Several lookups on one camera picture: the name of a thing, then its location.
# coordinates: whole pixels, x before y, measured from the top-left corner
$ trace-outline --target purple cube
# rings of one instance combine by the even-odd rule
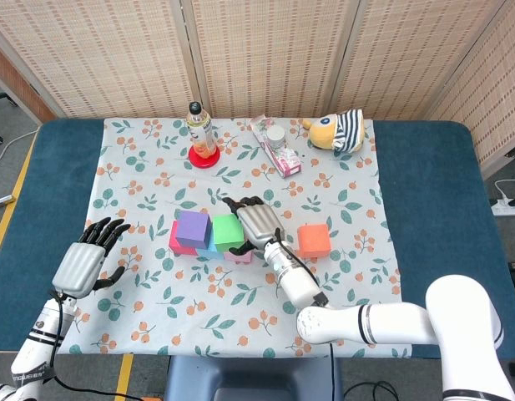
[[[177,222],[175,238],[181,246],[207,249],[211,230],[208,214],[197,211],[181,211]]]

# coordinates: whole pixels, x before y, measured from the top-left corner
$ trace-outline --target red bottle base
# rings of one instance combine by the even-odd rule
[[[189,161],[199,169],[208,169],[218,163],[218,160],[220,160],[220,149],[218,149],[218,146],[216,146],[216,151],[207,159],[198,156],[198,154],[194,152],[194,146],[190,147]]]

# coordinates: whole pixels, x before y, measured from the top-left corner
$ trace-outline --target bottle cap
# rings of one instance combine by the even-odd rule
[[[285,130],[279,125],[271,125],[271,127],[266,129],[266,137],[270,146],[279,148],[285,143]]]
[[[201,113],[201,104],[199,102],[192,102],[189,104],[189,110],[191,114],[199,114]]]

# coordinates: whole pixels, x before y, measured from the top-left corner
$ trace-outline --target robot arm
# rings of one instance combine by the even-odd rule
[[[245,230],[240,249],[264,249],[289,300],[301,312],[300,336],[308,343],[347,339],[359,343],[438,344],[441,349],[445,400],[515,401],[497,359],[503,330],[483,287],[464,276],[435,280],[427,290],[427,310],[401,302],[360,305],[335,310],[313,280],[311,272],[282,241],[283,226],[258,197],[234,202],[224,199]]]
[[[11,372],[16,388],[0,384],[0,401],[41,400],[43,383],[55,377],[54,355],[72,324],[76,300],[92,290],[112,286],[124,273],[121,266],[111,277],[97,279],[105,257],[130,227],[122,225],[121,219],[109,222],[110,218],[105,218],[93,223],[69,247],[53,278],[53,299],[45,303],[14,359]]]

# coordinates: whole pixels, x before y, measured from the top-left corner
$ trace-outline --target yellow plush toy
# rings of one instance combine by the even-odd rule
[[[304,119],[302,124],[309,130],[313,145],[321,149],[351,153],[361,148],[365,138],[363,112],[359,109],[328,114],[314,122]]]

